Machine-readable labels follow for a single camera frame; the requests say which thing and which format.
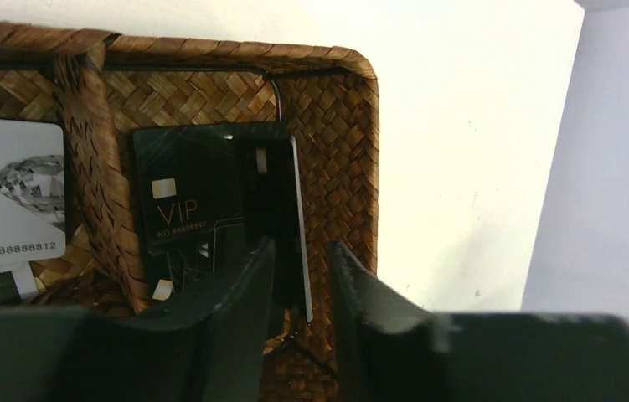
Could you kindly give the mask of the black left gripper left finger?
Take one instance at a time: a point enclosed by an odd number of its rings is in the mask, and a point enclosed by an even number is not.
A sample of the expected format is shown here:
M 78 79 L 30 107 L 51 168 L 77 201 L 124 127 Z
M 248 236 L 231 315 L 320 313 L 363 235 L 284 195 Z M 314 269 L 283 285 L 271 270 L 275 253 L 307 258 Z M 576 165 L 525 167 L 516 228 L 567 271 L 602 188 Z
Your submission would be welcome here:
M 0 401 L 255 401 L 276 247 L 134 317 L 0 308 Z

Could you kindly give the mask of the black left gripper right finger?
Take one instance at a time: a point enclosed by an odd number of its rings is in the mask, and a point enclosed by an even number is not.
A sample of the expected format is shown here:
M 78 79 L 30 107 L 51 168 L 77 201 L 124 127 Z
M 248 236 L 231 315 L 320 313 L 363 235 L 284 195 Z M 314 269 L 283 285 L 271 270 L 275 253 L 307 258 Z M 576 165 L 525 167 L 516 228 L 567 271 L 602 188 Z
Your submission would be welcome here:
M 629 322 L 607 314 L 428 312 L 329 246 L 344 401 L 629 401 Z

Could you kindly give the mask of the black card with stripe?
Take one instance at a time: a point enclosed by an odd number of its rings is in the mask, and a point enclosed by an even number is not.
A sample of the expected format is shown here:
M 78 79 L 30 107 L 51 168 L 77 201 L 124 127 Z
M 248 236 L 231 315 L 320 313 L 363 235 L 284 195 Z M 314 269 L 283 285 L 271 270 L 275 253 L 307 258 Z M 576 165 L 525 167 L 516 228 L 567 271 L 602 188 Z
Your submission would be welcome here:
M 235 142 L 246 233 L 275 241 L 273 300 L 313 319 L 299 161 L 294 137 Z

